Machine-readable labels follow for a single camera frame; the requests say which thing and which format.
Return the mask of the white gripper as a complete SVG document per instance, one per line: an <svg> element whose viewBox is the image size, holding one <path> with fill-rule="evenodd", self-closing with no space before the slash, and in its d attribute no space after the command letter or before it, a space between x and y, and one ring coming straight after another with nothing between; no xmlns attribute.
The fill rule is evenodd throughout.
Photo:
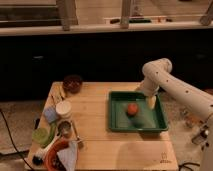
<svg viewBox="0 0 213 171"><path fill-rule="evenodd" d="M155 95L158 93L159 86L150 80L142 80L141 83L137 86L136 90L147 96L147 105L150 109L153 109L156 104Z"/></svg>

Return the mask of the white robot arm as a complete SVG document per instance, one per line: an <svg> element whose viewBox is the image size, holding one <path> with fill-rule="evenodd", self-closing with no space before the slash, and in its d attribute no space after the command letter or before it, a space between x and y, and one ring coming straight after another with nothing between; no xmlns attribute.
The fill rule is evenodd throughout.
<svg viewBox="0 0 213 171"><path fill-rule="evenodd" d="M156 103L159 88L196 114L209 128L200 171L213 171L213 96L170 74L172 62L168 58L147 62L142 67L144 79L137 90L147 98L150 108Z"/></svg>

